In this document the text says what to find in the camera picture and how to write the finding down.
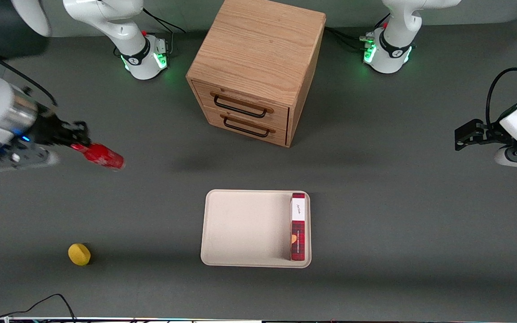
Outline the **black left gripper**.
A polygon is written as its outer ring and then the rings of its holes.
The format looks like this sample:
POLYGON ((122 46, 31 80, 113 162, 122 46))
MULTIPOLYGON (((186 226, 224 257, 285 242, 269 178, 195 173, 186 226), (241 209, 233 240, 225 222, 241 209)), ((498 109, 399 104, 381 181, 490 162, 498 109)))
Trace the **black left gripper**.
POLYGON ((498 122, 487 125, 480 119, 472 119, 454 131, 454 150, 460 151, 475 144, 511 145, 511 136, 498 122))

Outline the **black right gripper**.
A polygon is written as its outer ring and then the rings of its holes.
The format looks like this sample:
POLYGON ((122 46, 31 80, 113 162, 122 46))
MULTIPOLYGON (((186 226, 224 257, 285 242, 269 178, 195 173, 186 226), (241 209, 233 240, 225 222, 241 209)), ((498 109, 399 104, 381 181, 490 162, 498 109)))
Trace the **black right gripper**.
POLYGON ((29 139, 39 145, 81 145, 89 147, 92 140, 89 136, 89 128, 86 122, 76 121, 68 123, 52 114, 46 116, 39 113, 33 125, 29 128, 29 139))

